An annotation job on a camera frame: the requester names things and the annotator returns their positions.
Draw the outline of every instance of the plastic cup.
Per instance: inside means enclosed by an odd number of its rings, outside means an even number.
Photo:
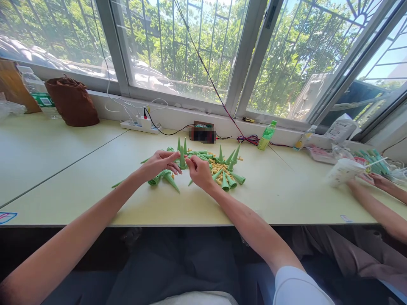
[[[326,182],[332,187],[337,187],[365,171],[365,167],[354,160],[339,159],[326,176]]]

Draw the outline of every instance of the white cable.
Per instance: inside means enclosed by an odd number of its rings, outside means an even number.
[[[110,94],[109,94],[109,87],[110,87],[110,72],[109,72],[109,66],[108,66],[108,64],[107,64],[106,56],[105,56],[105,53],[104,53],[104,51],[103,51],[102,40],[100,39],[98,23],[97,23],[97,21],[96,21],[95,10],[94,10],[94,8],[93,8],[93,0],[90,0],[90,5],[91,5],[91,7],[92,7],[93,19],[94,19],[94,21],[95,21],[96,31],[97,31],[97,33],[98,33],[100,48],[101,48],[101,50],[102,50],[103,59],[104,59],[105,64],[106,64],[106,71],[107,71],[107,75],[108,75],[108,82],[107,82],[107,89],[106,89],[107,96],[108,96],[113,102],[119,104],[120,106],[123,106],[124,110],[126,111],[126,113],[128,114],[128,116],[130,117],[130,120],[132,120],[132,121],[134,121],[134,119],[131,117],[131,115],[129,114],[129,112],[130,112],[134,117],[137,117],[137,116],[136,116],[127,106],[125,106],[125,105],[119,103],[118,101],[115,101],[115,99],[117,99],[117,100],[122,100],[126,105],[129,105],[129,106],[134,107],[134,108],[136,108],[136,109],[146,108],[146,107],[150,106],[150,105],[151,105],[153,102],[155,102],[156,100],[162,100],[162,101],[164,101],[164,102],[167,104],[165,107],[154,109],[154,110],[152,110],[150,113],[152,113],[152,112],[155,111],[155,110],[160,110],[160,109],[165,109],[165,108],[167,108],[167,107],[168,107],[168,103],[167,103],[166,100],[163,100],[162,98],[156,98],[156,99],[152,100],[151,102],[149,102],[148,105],[146,105],[146,106],[136,107],[136,106],[134,106],[133,104],[129,103],[128,101],[126,101],[126,100],[124,100],[124,99],[122,99],[122,98],[120,98],[120,97],[114,97],[114,98],[112,98],[112,97],[110,96]],[[113,111],[113,110],[108,109],[107,106],[106,106],[106,104],[107,104],[107,102],[105,102],[105,109],[106,109],[107,111],[109,111],[109,112],[120,112],[120,111]]]

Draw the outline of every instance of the white table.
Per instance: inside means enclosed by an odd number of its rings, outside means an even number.
[[[126,132],[1,209],[1,212],[18,213],[3,226],[68,224],[109,193],[112,185],[137,169],[140,161],[158,149],[176,148],[178,135],[183,143],[186,133],[163,136]],[[219,153],[219,144],[226,156],[237,147],[236,140],[217,144],[187,140],[189,148],[215,154]],[[238,162],[234,172],[246,177],[246,182],[229,192],[268,223],[345,224],[341,215],[355,223],[376,223],[346,186],[333,189],[325,185],[323,177],[330,165],[318,164],[302,152],[274,149],[278,154],[271,149],[260,151],[249,143],[242,144],[240,155],[244,161]],[[189,180],[188,170],[176,177],[181,194],[163,180],[156,187],[142,185],[120,210],[112,226],[230,225],[209,195],[195,184],[187,186]],[[372,191],[407,219],[407,207],[380,190]]]
[[[70,127],[42,113],[0,125],[0,207],[126,132],[114,121]]]

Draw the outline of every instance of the plastic bottle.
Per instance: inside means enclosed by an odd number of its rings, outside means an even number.
[[[301,150],[301,148],[304,147],[304,145],[307,143],[307,141],[311,138],[313,134],[315,134],[315,129],[317,129],[318,126],[312,125],[310,129],[308,129],[303,135],[300,137],[300,139],[297,141],[297,143],[294,145],[293,149],[296,151]]]
[[[40,106],[42,112],[45,113],[45,115],[50,119],[60,119],[61,116],[59,115],[54,102],[48,94],[44,82],[34,74],[30,67],[17,66],[17,69],[22,74],[22,82],[24,86],[35,99],[38,106]]]
[[[260,150],[265,150],[268,143],[270,142],[271,137],[273,136],[274,132],[276,131],[276,121],[272,121],[270,125],[266,127],[266,129],[263,132],[263,136],[260,139],[259,145],[257,145],[257,148]]]

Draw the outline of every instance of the wall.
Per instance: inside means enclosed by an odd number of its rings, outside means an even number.
[[[129,115],[126,113],[124,108],[109,99],[105,93],[96,91],[89,91],[89,93],[92,96],[92,100],[95,104],[100,118],[111,119],[115,121],[126,121],[129,119]],[[123,98],[123,100],[131,103],[132,105],[135,105],[136,107],[143,107],[147,105],[147,103],[141,100],[135,100],[131,98]],[[151,105],[151,117],[153,119],[153,122],[156,124],[160,123],[164,128],[167,129],[179,130],[183,126],[192,124],[194,120],[197,120],[214,124],[220,137],[232,136],[233,138],[236,138],[240,135],[236,126],[227,116],[206,114],[200,111],[188,110],[172,106],[168,106],[167,108],[162,110],[157,110],[158,108],[160,108],[160,106],[155,103]],[[134,114],[137,114],[137,110],[134,107],[129,106],[129,109]],[[261,137],[266,127],[266,125],[264,124],[247,123],[241,120],[236,120],[236,124],[237,126],[239,126],[245,136],[257,134],[259,137]],[[277,128],[273,135],[272,142],[275,144],[293,146],[298,141],[301,134],[302,132],[300,131]],[[310,143],[325,149],[332,148],[330,140],[320,135],[314,135],[311,138]],[[351,150],[371,148],[366,146],[365,144],[361,144],[358,142],[351,142],[348,147]]]

